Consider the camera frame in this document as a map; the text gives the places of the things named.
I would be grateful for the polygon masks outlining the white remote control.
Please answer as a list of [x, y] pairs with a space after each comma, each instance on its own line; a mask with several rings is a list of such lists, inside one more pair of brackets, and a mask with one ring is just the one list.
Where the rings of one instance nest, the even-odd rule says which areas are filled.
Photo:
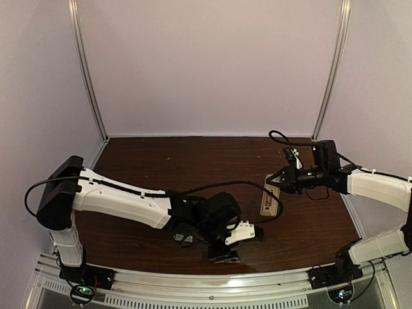
[[[280, 195], [280, 188], [264, 183], [264, 187], [270, 191], [277, 198]], [[263, 193], [260, 207], [260, 215], [264, 217], [274, 217], [277, 214], [279, 208], [278, 202], [269, 196], [266, 192]]]

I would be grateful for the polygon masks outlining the grey battery cover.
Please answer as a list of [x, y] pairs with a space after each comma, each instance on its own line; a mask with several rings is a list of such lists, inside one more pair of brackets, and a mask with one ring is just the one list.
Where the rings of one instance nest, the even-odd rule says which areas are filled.
[[179, 241], [179, 242], [192, 243], [193, 242], [193, 237], [188, 236], [188, 235], [183, 235], [183, 234], [175, 234], [174, 235], [174, 240]]

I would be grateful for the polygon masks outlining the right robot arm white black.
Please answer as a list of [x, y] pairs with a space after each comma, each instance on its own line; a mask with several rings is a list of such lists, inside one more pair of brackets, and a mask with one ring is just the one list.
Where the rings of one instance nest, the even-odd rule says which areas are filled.
[[361, 196], [396, 207], [408, 217], [405, 224], [368, 239], [347, 245], [336, 254], [336, 264], [350, 268], [379, 258], [411, 252], [411, 179], [367, 170], [348, 161], [341, 166], [343, 155], [333, 140], [308, 143], [314, 167], [302, 166], [295, 145], [284, 142], [288, 165], [269, 176], [266, 183], [288, 194], [325, 187], [346, 195]]

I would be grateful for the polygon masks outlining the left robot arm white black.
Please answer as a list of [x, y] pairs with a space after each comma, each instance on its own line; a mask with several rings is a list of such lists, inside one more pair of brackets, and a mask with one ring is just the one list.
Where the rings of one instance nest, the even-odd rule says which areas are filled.
[[97, 212], [136, 221], [153, 229], [171, 231], [181, 238], [192, 237], [208, 246], [213, 263], [237, 263], [238, 253], [226, 241], [241, 221], [241, 210], [226, 192], [211, 198], [184, 192], [151, 190], [107, 179], [83, 166], [80, 156], [69, 157], [48, 179], [29, 187], [44, 188], [37, 211], [31, 212], [51, 234], [60, 265], [80, 268], [86, 249], [80, 242], [75, 213]]

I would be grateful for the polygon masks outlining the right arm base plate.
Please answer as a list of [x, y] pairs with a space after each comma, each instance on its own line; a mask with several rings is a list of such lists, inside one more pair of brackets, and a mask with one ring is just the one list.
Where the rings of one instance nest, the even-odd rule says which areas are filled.
[[363, 272], [359, 267], [342, 270], [336, 264], [315, 265], [307, 271], [312, 290], [349, 283], [351, 280], [359, 279]]

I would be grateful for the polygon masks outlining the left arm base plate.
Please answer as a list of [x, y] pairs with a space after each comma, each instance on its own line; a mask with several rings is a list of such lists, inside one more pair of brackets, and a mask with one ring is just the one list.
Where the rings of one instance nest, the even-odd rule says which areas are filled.
[[112, 269], [85, 265], [83, 267], [61, 266], [59, 277], [70, 283], [111, 290], [114, 275], [115, 271]]

